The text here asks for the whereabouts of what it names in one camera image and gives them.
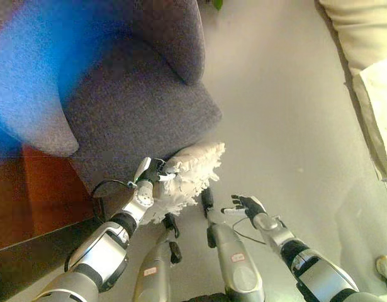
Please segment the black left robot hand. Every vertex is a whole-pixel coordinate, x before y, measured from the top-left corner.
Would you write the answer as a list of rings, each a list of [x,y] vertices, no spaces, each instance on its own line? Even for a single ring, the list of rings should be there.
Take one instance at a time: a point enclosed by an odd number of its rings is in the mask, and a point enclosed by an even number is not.
[[[166,161],[158,158],[145,157],[134,175],[133,183],[138,184],[140,181],[148,181],[152,184],[156,182],[166,182],[174,179],[177,174],[166,172],[164,170]]]

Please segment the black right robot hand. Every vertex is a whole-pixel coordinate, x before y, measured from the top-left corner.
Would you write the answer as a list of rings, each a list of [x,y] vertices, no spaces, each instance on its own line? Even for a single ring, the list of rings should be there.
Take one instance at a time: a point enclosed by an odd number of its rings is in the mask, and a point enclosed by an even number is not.
[[[266,209],[255,196],[231,195],[233,207],[222,208],[220,211],[224,215],[245,215],[253,220],[259,213],[266,213]]]

